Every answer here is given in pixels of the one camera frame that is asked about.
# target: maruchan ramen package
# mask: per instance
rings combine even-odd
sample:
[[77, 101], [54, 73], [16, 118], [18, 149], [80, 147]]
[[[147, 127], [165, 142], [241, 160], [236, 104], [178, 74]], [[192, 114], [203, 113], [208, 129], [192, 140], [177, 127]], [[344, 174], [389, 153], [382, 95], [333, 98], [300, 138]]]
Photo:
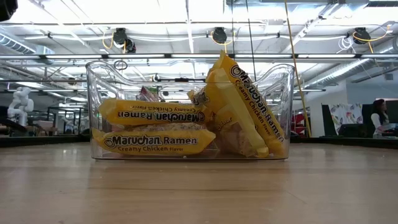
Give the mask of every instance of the maruchan ramen package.
[[197, 124], [159, 124], [111, 133], [93, 129], [92, 133], [103, 149], [135, 156], [198, 154], [216, 137]]
[[112, 124], [144, 125], [162, 123], [198, 123], [211, 119], [211, 111], [180, 103], [135, 100], [104, 100], [98, 111]]
[[257, 132], [261, 135], [269, 148], [269, 152], [276, 157], [285, 157], [283, 142], [284, 132], [277, 122], [275, 116], [268, 108], [265, 99], [257, 88], [251, 84], [251, 79], [238, 64], [221, 51], [221, 57], [213, 65], [212, 70], [223, 69], [231, 83], [238, 91], [249, 114], [256, 125]]
[[209, 107], [216, 114], [208, 128], [216, 133], [218, 148], [248, 157], [266, 157], [268, 148], [224, 70], [212, 70], [208, 77], [212, 82], [198, 93], [189, 92], [188, 96], [197, 106]]

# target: snack bag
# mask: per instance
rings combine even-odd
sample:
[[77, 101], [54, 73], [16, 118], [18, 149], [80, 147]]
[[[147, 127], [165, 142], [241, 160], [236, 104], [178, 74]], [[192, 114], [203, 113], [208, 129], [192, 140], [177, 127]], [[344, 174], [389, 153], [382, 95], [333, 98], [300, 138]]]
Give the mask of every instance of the snack bag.
[[211, 111], [180, 103], [145, 102], [136, 100], [104, 100], [98, 111], [112, 124], [198, 123], [211, 119]]
[[197, 124], [160, 124], [111, 133], [93, 129], [92, 133], [103, 149], [136, 156], [198, 154], [216, 137]]
[[244, 101], [256, 125], [257, 132], [267, 144], [269, 152], [273, 153], [276, 157], [285, 157], [283, 146], [283, 142], [285, 141], [284, 132], [268, 108], [265, 99], [261, 96], [257, 88], [251, 84], [252, 81], [246, 72], [241, 70], [238, 64], [229, 58], [224, 51], [221, 51], [221, 56], [212, 69], [216, 70], [218, 68], [224, 70], [231, 83], [235, 83], [234, 87], [238, 91], [240, 98]]
[[195, 105], [209, 107], [216, 115], [212, 131], [215, 143], [222, 151], [245, 156], [266, 157], [267, 146], [257, 133], [243, 101], [222, 69], [212, 70], [210, 83], [198, 93], [188, 92]]

